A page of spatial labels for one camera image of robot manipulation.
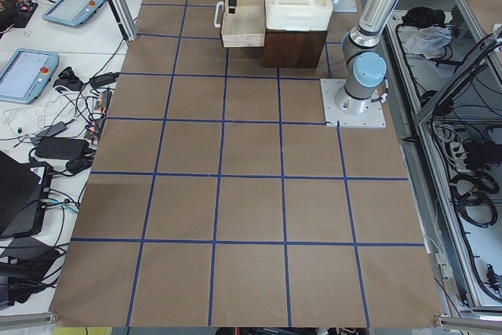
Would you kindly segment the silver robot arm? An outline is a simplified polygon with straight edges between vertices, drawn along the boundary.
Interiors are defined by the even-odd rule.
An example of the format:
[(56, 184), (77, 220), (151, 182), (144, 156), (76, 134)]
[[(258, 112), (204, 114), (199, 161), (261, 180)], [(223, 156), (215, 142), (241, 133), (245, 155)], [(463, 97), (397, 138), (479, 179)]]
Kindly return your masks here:
[(367, 0), (358, 23), (344, 37), (342, 51), (348, 69), (344, 86), (334, 97), (336, 106), (349, 115), (367, 111), (372, 95), (384, 80), (387, 66), (374, 52), (398, 0)]

